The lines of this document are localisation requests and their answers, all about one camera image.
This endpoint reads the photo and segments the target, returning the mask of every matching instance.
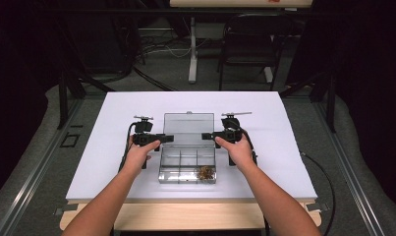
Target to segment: black controller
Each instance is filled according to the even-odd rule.
[[[165,134],[153,135],[153,134],[145,133],[145,132],[151,131],[152,123],[148,122],[148,120],[152,120],[152,118],[143,117],[143,116],[141,116],[141,117],[135,116],[134,118],[139,118],[139,119],[141,119],[141,121],[135,122],[135,123],[131,124],[131,126],[130,126],[130,129],[128,131],[128,137],[127,137],[127,145],[126,145],[124,156],[121,161],[120,168],[119,168],[120,170],[124,166],[125,159],[127,157],[128,151],[130,149],[128,147],[128,138],[130,137],[131,128],[133,126],[136,126],[136,128],[135,128],[136,133],[133,134],[133,143],[140,147],[146,146],[146,145],[148,145],[154,141],[157,141],[157,140],[159,140],[161,144],[174,142],[174,136],[166,136]],[[160,147],[157,147],[155,149],[155,151],[160,151]],[[142,165],[141,168],[146,169],[146,161],[144,162],[144,164]]]
[[[224,127],[223,131],[220,132],[213,132],[213,133],[202,133],[201,138],[203,140],[215,140],[215,137],[220,137],[224,139],[225,141],[234,144],[235,142],[239,142],[241,140],[241,137],[243,136],[243,133],[247,136],[247,139],[249,140],[251,149],[253,150],[253,161],[256,164],[256,155],[254,152],[254,147],[253,144],[251,143],[250,137],[248,133],[243,130],[240,126],[240,122],[238,121],[237,118],[234,117],[234,115],[241,115],[241,114],[249,114],[249,113],[227,113],[227,114],[222,114],[226,115],[227,118],[222,119],[222,125]],[[216,148],[221,148],[221,146],[217,143],[215,143]],[[229,156],[229,165],[234,166],[235,163],[232,160],[231,156]]]
[[[159,140],[162,144],[174,142],[174,136],[166,136],[165,134],[134,134],[133,142],[140,147],[146,146],[154,141]]]

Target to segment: white board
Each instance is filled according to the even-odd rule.
[[[153,117],[152,134],[163,133],[165,113],[214,113],[215,131],[222,131],[221,116],[228,112],[252,112],[236,116],[248,131],[258,155],[258,166],[286,192],[299,201],[314,200],[317,194],[302,163],[286,110],[277,92],[270,91],[143,91],[108,92],[67,200],[88,202],[117,174],[125,149],[127,132],[134,116]],[[216,150],[216,184],[160,184],[159,151],[136,179],[128,201],[135,200],[253,200],[244,176],[228,165],[225,149]]]

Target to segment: wrist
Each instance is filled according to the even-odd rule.
[[[239,169],[244,174],[244,176],[247,176],[248,174],[253,173],[259,168],[253,161],[248,161],[247,163],[244,163],[242,166],[240,166]]]

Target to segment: person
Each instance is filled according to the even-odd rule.
[[[81,210],[67,226],[62,235],[109,235],[118,212],[126,199],[147,154],[160,145],[155,141],[144,147],[132,145],[121,171],[111,182]],[[300,204],[275,184],[253,162],[252,150],[247,137],[243,135],[239,142],[228,143],[216,137],[215,141],[226,148],[243,173],[259,207],[271,229],[278,235],[320,235],[308,213]]]

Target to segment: desk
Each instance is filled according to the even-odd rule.
[[[181,8],[309,8],[312,0],[170,0],[171,7]],[[196,23],[195,18],[191,20],[191,66],[189,69],[189,83],[197,81],[198,53],[196,51]]]
[[[213,113],[215,131],[222,130],[221,113],[247,112],[237,117],[251,135],[258,166],[301,203],[317,198],[300,158],[290,122],[277,92],[173,91],[108,92],[67,195],[79,209],[93,199],[115,176],[125,149],[133,117],[152,116],[152,133],[163,133],[164,113]],[[161,185],[158,182],[159,151],[137,177],[115,224],[117,230],[195,230],[262,228],[262,214],[244,176],[228,165],[227,151],[216,150],[215,185]],[[198,209],[216,216],[196,220]],[[76,211],[66,212],[64,228]],[[316,224],[320,216],[313,213]],[[142,218],[155,218],[141,226]]]

